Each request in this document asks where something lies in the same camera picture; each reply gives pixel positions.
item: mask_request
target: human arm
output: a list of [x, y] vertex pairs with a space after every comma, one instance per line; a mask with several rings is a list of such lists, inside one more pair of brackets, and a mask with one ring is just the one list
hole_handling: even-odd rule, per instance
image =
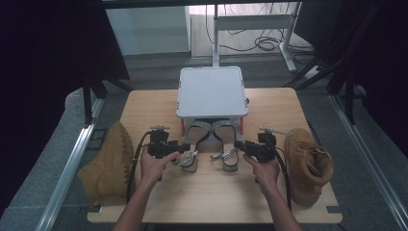
[[243, 158], [253, 166], [254, 175], [258, 179], [261, 193], [267, 200], [276, 230], [301, 230], [278, 190], [277, 179], [280, 171], [278, 161], [275, 159], [261, 164], [246, 154], [243, 154]]
[[178, 155], [178, 152], [173, 152], [163, 157], [163, 159], [155, 159], [147, 153], [146, 147], [143, 149], [140, 155], [140, 182], [117, 220], [114, 231], [140, 230], [141, 220], [143, 219], [150, 193], [162, 175], [163, 170], [165, 170], [166, 164], [177, 158]]

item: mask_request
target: metal frame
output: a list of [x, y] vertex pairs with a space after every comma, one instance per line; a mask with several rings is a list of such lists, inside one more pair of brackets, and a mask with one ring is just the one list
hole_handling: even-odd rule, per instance
[[366, 165], [372, 179], [377, 185], [378, 190], [381, 192], [384, 200], [390, 207], [391, 213], [398, 223], [399, 228], [401, 230], [408, 230], [408, 213], [403, 202], [399, 198], [393, 186], [388, 182], [378, 163], [372, 157], [370, 149], [360, 135], [357, 127], [354, 124], [351, 124], [347, 119], [346, 115], [344, 114], [344, 106], [339, 99], [339, 96], [330, 95], [329, 97], [334, 104], [347, 133], [350, 135], [355, 146], [357, 147], [358, 153]]
[[87, 147], [90, 135], [92, 134], [94, 124], [96, 122], [97, 116], [102, 108], [104, 99], [96, 99], [92, 111], [93, 119], [90, 124], [84, 127], [81, 131], [81, 134], [78, 137], [78, 140], [75, 143], [75, 146], [69, 156], [68, 161], [66, 162], [63, 173], [61, 174], [60, 180], [55, 187], [54, 192], [51, 195], [50, 200], [48, 201], [47, 206], [45, 207], [44, 213], [38, 223], [36, 230], [51, 230], [54, 222], [57, 218], [57, 215], [63, 205], [65, 196], [71, 186], [72, 179], [75, 176], [78, 165], [81, 162], [82, 156]]
[[282, 56], [285, 59], [289, 72], [296, 72], [296, 66], [294, 65], [292, 57], [289, 53], [288, 46], [289, 41], [291, 40], [299, 8], [300, 2], [297, 2], [292, 14], [218, 16], [218, 5], [215, 5], [213, 66], [219, 66], [219, 31], [287, 29], [285, 33], [285, 40], [283, 43], [279, 44], [279, 48]]

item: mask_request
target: white wall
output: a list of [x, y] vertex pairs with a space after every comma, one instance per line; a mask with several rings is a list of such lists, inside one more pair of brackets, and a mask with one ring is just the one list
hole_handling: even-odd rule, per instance
[[188, 7], [106, 10], [122, 55], [190, 51]]

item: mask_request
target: forearm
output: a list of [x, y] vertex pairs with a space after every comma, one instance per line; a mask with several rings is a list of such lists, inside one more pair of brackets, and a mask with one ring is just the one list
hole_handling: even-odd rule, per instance
[[301, 230], [300, 225], [277, 188], [270, 187], [263, 190], [263, 194], [267, 200], [276, 230]]
[[116, 222], [114, 231], [139, 230], [149, 195], [153, 190], [151, 184], [140, 181], [128, 204]]

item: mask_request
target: hand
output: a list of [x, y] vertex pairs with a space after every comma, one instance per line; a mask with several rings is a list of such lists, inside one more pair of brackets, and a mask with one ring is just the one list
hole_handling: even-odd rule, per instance
[[259, 163], [246, 154], [243, 154], [243, 158], [253, 166], [253, 173], [258, 180], [263, 194], [268, 190], [277, 190], [280, 167], [276, 159], [267, 163]]
[[147, 153], [147, 147], [144, 147], [140, 158], [140, 181], [153, 188], [156, 185], [157, 180], [159, 180], [160, 176], [162, 176], [163, 171], [166, 169], [166, 164], [171, 160], [176, 159], [179, 155], [180, 153], [173, 152], [167, 156], [164, 156], [162, 159], [155, 159], [149, 153]]

